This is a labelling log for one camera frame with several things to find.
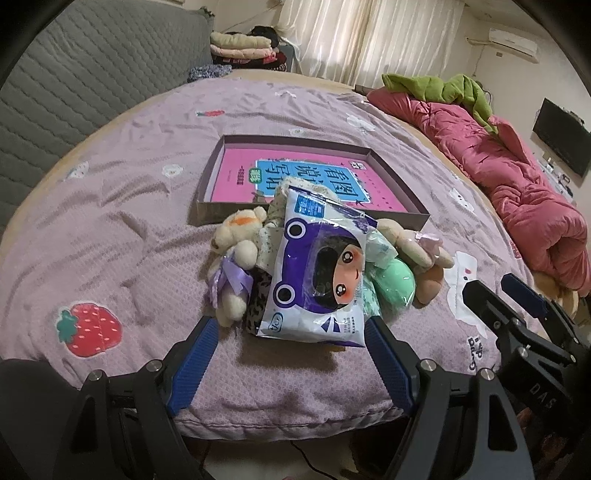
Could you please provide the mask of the white floral scrunchie cloth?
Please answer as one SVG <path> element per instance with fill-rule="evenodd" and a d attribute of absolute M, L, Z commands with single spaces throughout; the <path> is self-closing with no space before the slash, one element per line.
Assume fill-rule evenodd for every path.
<path fill-rule="evenodd" d="M 288 176 L 280 182 L 280 185 L 274 191 L 273 200 L 266 210 L 266 220 L 263 222 L 263 227 L 257 233 L 256 240 L 254 240 L 256 247 L 259 249 L 256 258 L 256 267 L 270 275 L 273 274 L 277 250 L 280 247 L 280 240 L 283 238 L 283 227 L 286 221 L 287 193 L 290 186 L 339 201 L 334 191 L 328 187 L 311 183 L 308 180 Z"/>

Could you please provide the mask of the shallow grey cardboard box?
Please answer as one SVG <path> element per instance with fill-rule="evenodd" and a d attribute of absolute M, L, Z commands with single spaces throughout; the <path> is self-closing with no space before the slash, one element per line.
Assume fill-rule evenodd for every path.
<path fill-rule="evenodd" d="M 214 147 L 189 208 L 188 223 L 218 224 L 236 210 L 266 208 L 287 177 L 329 188 L 375 219 L 421 230 L 430 213 L 374 150 L 325 140 L 224 135 Z"/>

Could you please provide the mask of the cream bear purple dress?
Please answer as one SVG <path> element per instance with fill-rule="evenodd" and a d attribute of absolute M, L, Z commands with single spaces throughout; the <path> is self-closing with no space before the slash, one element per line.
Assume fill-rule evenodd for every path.
<path fill-rule="evenodd" d="M 257 206 L 236 211 L 215 230 L 211 240 L 215 258 L 207 270 L 207 285 L 215 318 L 222 328 L 231 327 L 245 316 L 253 286 L 250 271 L 259 255 L 254 240 L 265 221 L 266 210 Z"/>

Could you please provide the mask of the green squishy egg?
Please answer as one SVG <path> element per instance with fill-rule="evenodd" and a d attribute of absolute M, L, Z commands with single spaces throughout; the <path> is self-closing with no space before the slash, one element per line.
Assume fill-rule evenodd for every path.
<path fill-rule="evenodd" d="M 370 263 L 366 269 L 377 294 L 394 310 L 406 309 L 416 293 L 415 275 L 409 266 L 394 258 L 383 267 Z"/>

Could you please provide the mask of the leopard print scrunchie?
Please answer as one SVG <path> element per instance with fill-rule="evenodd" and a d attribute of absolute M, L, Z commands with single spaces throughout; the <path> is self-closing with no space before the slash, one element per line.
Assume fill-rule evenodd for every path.
<path fill-rule="evenodd" d="M 270 294 L 271 276 L 269 273 L 254 267 L 252 270 L 252 292 L 250 292 L 249 303 L 246 307 L 245 317 L 242 326 L 252 335 L 259 332 L 260 323 L 266 310 L 267 298 Z"/>

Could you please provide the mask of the grey quilted headboard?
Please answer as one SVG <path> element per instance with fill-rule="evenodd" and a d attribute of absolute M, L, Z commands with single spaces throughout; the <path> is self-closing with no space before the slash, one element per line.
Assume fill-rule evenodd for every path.
<path fill-rule="evenodd" d="M 1 224 L 70 150 L 211 62 L 213 15 L 155 1 L 74 1 L 1 88 Z"/>

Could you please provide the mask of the white curtains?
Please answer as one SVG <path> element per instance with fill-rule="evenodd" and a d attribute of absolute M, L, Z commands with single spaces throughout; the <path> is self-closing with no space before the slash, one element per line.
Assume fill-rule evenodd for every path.
<path fill-rule="evenodd" d="M 445 70 L 465 3 L 441 0 L 284 1 L 276 31 L 295 69 L 348 85 L 383 85 Z"/>

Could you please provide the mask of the black wall television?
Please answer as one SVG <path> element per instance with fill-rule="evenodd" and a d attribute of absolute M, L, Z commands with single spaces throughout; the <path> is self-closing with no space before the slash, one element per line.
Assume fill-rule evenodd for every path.
<path fill-rule="evenodd" d="M 533 132 L 576 175 L 586 175 L 590 166 L 590 132 L 577 118 L 545 98 Z"/>

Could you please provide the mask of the purple frog wet wipes pack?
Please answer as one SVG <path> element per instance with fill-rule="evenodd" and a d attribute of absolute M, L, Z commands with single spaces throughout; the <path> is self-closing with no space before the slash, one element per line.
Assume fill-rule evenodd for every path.
<path fill-rule="evenodd" d="M 363 348 L 363 273 L 376 227 L 362 211 L 290 186 L 259 337 Z"/>

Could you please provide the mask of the dark floral cloth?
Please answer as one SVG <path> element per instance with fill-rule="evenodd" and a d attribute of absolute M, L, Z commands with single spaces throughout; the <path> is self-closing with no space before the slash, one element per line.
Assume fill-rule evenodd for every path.
<path fill-rule="evenodd" d="M 230 65 L 208 64 L 204 66 L 195 66 L 190 69 L 187 75 L 187 83 L 193 83 L 199 80 L 215 79 L 228 76 L 232 72 Z"/>

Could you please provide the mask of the stack of folded clothes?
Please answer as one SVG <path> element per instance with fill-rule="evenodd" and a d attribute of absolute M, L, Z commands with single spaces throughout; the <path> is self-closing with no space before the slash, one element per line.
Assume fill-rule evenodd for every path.
<path fill-rule="evenodd" d="M 287 54 L 280 50 L 280 36 L 273 27 L 256 26 L 249 33 L 211 33 L 211 57 L 215 65 L 232 69 L 287 71 Z"/>

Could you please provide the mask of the green blanket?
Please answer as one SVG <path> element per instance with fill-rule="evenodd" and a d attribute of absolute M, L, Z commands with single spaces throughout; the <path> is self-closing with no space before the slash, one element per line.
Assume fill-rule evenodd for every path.
<path fill-rule="evenodd" d="M 497 127 L 489 122 L 493 110 L 486 94 L 472 77 L 457 74 L 445 81 L 436 76 L 407 77 L 389 73 L 383 74 L 382 80 L 391 92 L 407 93 L 424 102 L 460 105 L 488 133 L 498 133 Z"/>

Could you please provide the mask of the pink quilted duvet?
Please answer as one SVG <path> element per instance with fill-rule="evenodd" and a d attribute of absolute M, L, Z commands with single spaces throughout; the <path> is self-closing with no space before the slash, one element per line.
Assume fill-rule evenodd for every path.
<path fill-rule="evenodd" d="M 485 193 L 530 270 L 581 296 L 590 292 L 587 222 L 554 190 L 509 122 L 494 116 L 491 133 L 460 105 L 386 88 L 370 91 L 368 100 L 418 128 Z"/>

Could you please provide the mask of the beige bear pink dress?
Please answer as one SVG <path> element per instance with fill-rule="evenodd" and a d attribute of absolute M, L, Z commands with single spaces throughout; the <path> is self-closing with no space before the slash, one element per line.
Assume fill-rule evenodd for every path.
<path fill-rule="evenodd" d="M 378 230 L 412 270 L 416 281 L 415 302 L 427 306 L 440 293 L 444 271 L 455 266 L 454 258 L 439 237 L 405 229 L 392 219 L 379 219 Z"/>

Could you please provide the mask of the green tissue pack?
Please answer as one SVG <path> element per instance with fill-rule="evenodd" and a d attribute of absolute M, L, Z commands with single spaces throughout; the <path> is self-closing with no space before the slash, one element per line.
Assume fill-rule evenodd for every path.
<path fill-rule="evenodd" d="M 381 316 L 380 300 L 388 306 L 399 303 L 389 268 L 398 257 L 398 251 L 376 228 L 370 228 L 366 244 L 365 271 L 363 271 L 363 315 L 366 319 Z"/>

